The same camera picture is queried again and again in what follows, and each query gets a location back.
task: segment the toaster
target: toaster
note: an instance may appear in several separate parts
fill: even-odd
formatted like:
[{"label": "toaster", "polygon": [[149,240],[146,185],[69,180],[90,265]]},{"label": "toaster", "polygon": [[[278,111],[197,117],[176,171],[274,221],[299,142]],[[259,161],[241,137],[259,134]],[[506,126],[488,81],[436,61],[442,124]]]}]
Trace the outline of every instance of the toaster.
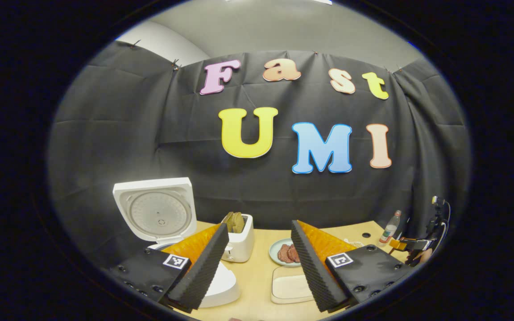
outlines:
[{"label": "toaster", "polygon": [[223,252],[222,260],[229,262],[246,262],[253,252],[253,217],[249,214],[241,213],[245,222],[241,233],[228,233],[229,242]]}]

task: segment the plastic bottle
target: plastic bottle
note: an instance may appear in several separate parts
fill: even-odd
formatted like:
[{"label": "plastic bottle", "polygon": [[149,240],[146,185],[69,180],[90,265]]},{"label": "plastic bottle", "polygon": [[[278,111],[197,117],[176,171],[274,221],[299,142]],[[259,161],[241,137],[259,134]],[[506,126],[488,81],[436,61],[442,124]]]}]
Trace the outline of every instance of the plastic bottle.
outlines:
[{"label": "plastic bottle", "polygon": [[380,239],[378,240],[378,246],[383,247],[385,246],[388,241],[392,238],[392,235],[396,232],[398,229],[398,225],[400,225],[400,215],[402,215],[402,211],[396,211],[394,213],[394,216],[390,219],[388,224],[386,224],[386,228],[384,229],[384,233],[382,236],[380,236]]}]

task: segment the wooden table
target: wooden table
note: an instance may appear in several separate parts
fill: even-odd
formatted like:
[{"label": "wooden table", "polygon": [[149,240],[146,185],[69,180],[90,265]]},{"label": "wooden table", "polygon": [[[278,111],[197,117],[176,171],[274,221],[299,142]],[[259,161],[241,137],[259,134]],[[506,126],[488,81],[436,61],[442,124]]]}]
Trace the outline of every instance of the wooden table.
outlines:
[{"label": "wooden table", "polygon": [[[196,232],[200,232],[211,225],[198,221]],[[362,242],[364,245],[376,244],[384,232],[383,228],[374,221],[322,228],[322,230],[340,239],[348,239],[349,242]],[[371,236],[365,238],[362,236],[363,233],[370,233]],[[343,311],[344,309],[333,313],[327,313],[326,311],[321,313],[314,300],[288,305],[278,305],[271,301],[273,270],[280,265],[269,256],[269,247],[280,239],[290,237],[290,230],[255,229],[255,245],[247,262],[234,263],[222,260],[226,268],[231,270],[237,278],[237,284],[241,291],[239,299],[226,305],[192,310],[191,313],[184,314],[202,321],[228,321],[231,317],[242,321],[315,321]],[[385,252],[390,252],[391,249],[392,247],[389,244],[382,248]],[[392,256],[404,262],[408,254],[407,252],[394,251]]]}]

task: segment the meat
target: meat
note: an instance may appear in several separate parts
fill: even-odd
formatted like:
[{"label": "meat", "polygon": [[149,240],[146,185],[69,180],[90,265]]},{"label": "meat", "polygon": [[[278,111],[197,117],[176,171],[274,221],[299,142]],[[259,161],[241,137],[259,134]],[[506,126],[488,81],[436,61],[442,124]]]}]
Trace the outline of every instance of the meat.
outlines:
[{"label": "meat", "polygon": [[287,244],[283,244],[283,246],[281,246],[281,249],[277,253],[277,258],[285,263],[293,263],[293,260],[291,260],[288,256],[289,248],[290,246],[288,246]]},{"label": "meat", "polygon": [[287,256],[296,263],[300,263],[300,259],[298,258],[298,253],[296,252],[296,248],[291,244],[289,246],[289,250],[287,251]]}]

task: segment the orange letter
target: orange letter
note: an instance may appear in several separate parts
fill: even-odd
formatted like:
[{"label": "orange letter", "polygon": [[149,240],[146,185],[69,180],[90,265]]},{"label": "orange letter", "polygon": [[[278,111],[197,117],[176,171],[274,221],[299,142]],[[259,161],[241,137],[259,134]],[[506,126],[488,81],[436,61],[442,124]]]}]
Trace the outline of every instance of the orange letter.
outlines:
[{"label": "orange letter", "polygon": [[383,124],[369,124],[366,130],[372,134],[373,158],[370,166],[375,169],[385,169],[392,165],[392,160],[388,158],[388,144],[386,142],[386,133],[388,127]]},{"label": "orange letter", "polygon": [[265,64],[263,78],[266,81],[280,81],[281,79],[295,80],[300,77],[296,63],[291,59],[274,59]]},{"label": "orange letter", "polygon": [[356,91],[356,87],[351,82],[352,77],[345,70],[332,68],[328,71],[328,75],[332,78],[330,84],[334,90],[345,94],[351,94]]}]

